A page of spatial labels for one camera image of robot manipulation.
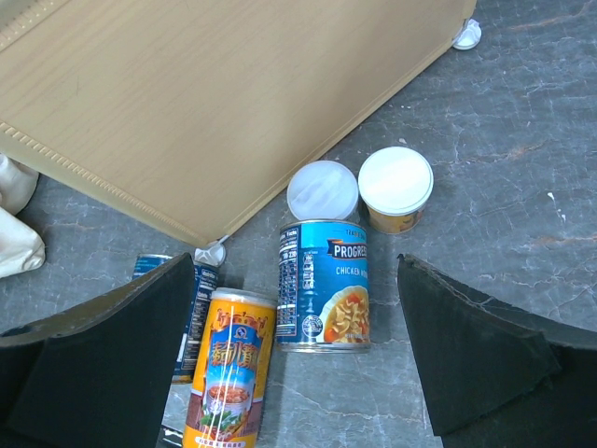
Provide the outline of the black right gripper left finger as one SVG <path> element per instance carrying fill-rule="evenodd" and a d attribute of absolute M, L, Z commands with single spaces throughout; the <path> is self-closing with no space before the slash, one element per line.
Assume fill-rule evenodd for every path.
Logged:
<path fill-rule="evenodd" d="M 2 446 L 155 446 L 193 288 L 184 253 L 3 332 Z"/>

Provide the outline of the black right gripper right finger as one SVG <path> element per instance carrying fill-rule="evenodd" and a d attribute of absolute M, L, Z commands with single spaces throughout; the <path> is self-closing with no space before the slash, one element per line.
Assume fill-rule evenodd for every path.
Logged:
<path fill-rule="evenodd" d="M 446 447 L 592 447 L 596 335 L 500 301 L 412 255 L 397 286 Z"/>

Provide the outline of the tall yellow drink can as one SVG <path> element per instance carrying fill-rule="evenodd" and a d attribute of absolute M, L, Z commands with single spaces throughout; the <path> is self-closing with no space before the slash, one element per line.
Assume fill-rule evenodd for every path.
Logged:
<path fill-rule="evenodd" d="M 276 300 L 212 293 L 183 433 L 184 447 L 254 447 L 263 410 Z"/>

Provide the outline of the blue Progresso soup can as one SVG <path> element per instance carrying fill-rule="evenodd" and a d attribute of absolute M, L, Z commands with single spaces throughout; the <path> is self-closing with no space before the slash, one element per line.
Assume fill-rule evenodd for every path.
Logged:
<path fill-rule="evenodd" d="M 370 329 L 366 230 L 329 219 L 282 227 L 278 346 L 286 352 L 367 352 Z"/>

